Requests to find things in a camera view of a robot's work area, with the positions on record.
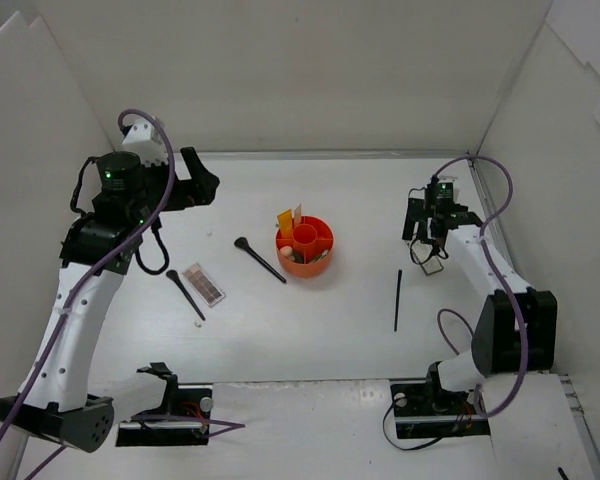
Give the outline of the orange sunscreen tube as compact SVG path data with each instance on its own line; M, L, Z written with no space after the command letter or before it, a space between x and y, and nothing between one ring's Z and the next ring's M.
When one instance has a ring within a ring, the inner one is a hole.
M290 239L294 230L294 215L291 209L288 209L277 216L280 236L283 239Z

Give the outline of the beige concealer tube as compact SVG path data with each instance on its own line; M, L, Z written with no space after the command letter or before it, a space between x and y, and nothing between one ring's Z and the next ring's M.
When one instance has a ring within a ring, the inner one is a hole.
M299 225L302 223L302 205L299 204L293 213L293 220L295 225Z

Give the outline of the beige makeup sponge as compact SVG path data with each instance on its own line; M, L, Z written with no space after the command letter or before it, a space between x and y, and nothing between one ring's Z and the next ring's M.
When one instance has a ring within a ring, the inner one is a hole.
M294 251L291 246L283 246L279 249L279 252L285 257L289 258L293 255Z

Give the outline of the green lip balm stick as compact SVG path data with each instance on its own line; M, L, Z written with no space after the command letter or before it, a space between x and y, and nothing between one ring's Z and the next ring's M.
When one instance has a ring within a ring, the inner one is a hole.
M319 262L319 261L321 261L322 259L324 259L326 256L324 256L324 257L323 257L323 256L321 256L321 253L320 253L319 255L317 255L317 256L316 256L316 257L315 257L315 258L312 260L312 262L313 262L313 263L315 263L315 262Z

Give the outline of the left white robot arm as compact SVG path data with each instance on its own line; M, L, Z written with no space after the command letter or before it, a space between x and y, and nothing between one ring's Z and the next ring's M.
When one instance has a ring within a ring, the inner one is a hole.
M52 314L31 373L11 397L0 398L0 421L33 437L92 453L111 429L137 415L171 418L179 409L178 377L165 363L137 369L100 394L88 390L91 362L112 300L161 201L166 210L207 206L219 178L192 147L180 151L189 178L166 163L145 166L131 152L91 158L101 182L93 209L73 222L60 253Z

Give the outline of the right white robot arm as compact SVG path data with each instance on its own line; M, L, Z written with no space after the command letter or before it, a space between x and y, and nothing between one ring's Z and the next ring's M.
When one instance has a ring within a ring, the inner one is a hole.
M456 201L455 182L434 176L409 198L402 239L425 274L456 261L484 304L468 350L429 368L425 405L444 412L459 392L503 373L549 370L555 358L558 303L524 280L482 231L480 217Z

